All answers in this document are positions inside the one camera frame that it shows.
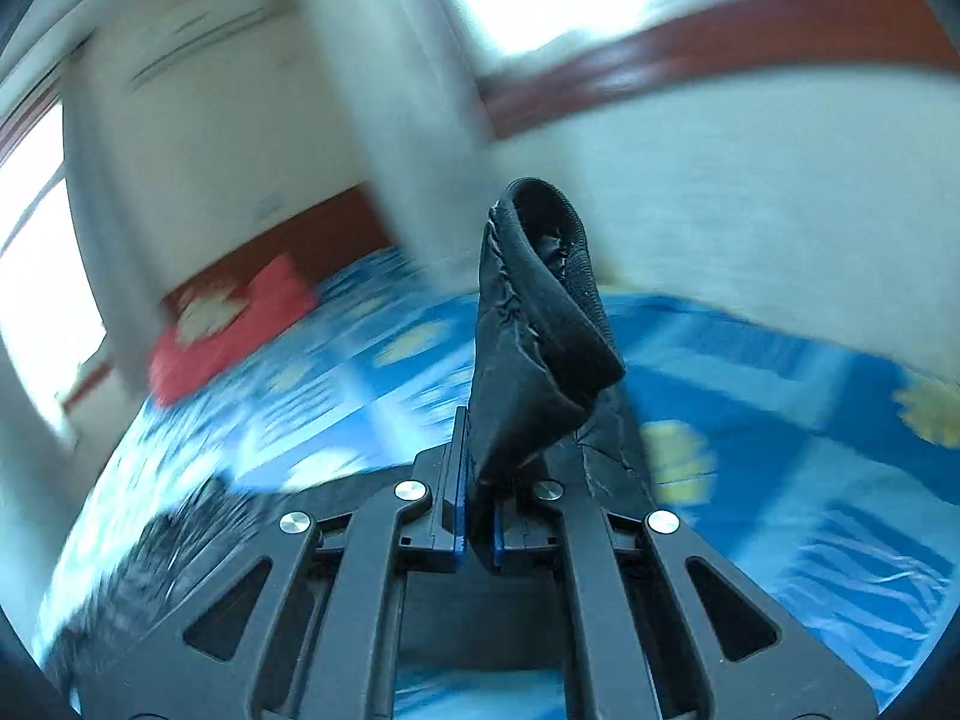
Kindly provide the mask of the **white curtain right window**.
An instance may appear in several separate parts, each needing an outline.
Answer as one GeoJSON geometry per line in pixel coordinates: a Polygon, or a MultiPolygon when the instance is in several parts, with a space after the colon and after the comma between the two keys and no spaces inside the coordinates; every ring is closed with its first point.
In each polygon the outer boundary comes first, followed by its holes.
{"type": "Polygon", "coordinates": [[[477,88],[441,0],[301,0],[373,188],[420,270],[477,284],[501,181],[477,88]]]}

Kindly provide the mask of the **black puffer jacket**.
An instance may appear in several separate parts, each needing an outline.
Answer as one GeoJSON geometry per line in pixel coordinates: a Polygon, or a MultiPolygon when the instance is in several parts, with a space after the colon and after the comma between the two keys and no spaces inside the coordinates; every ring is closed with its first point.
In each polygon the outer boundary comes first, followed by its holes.
{"type": "Polygon", "coordinates": [[[469,447],[478,489],[505,496],[535,460],[571,461],[614,514],[656,507],[625,363],[586,231],[560,190],[517,179],[488,213],[478,264],[469,447]]]}

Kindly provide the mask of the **red pillow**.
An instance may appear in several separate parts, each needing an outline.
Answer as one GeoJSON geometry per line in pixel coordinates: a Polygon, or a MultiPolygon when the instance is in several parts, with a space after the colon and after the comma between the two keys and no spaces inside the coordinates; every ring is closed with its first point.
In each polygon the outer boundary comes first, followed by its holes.
{"type": "Polygon", "coordinates": [[[178,320],[167,327],[149,356],[149,391],[156,403],[172,406],[290,330],[311,314],[319,299],[288,255],[272,260],[242,290],[229,289],[247,301],[244,312],[223,332],[182,346],[178,320]]]}

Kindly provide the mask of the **white wall air conditioner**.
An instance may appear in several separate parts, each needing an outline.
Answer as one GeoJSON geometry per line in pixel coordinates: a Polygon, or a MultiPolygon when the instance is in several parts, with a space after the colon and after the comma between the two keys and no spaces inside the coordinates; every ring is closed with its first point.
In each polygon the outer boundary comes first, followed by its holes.
{"type": "Polygon", "coordinates": [[[127,81],[138,88],[206,46],[272,18],[280,0],[190,0],[134,32],[125,51],[127,81]]]}

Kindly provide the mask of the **cream cartoon cushion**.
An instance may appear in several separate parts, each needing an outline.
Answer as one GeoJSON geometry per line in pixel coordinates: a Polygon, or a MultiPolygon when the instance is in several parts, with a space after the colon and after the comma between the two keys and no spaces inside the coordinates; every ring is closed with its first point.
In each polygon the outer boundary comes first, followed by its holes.
{"type": "Polygon", "coordinates": [[[246,307],[247,301],[233,296],[229,289],[199,294],[182,309],[176,330],[178,342],[187,346],[223,332],[246,307]]]}

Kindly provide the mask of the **brown wooden headboard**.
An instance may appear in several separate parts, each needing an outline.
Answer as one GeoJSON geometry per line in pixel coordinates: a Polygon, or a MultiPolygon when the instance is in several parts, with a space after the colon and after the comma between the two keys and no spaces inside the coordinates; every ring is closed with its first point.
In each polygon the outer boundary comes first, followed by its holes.
{"type": "Polygon", "coordinates": [[[217,288],[242,291],[259,271],[288,255],[298,273],[317,284],[394,241],[363,184],[309,206],[215,260],[167,293],[161,305],[177,317],[190,298],[217,288]]]}

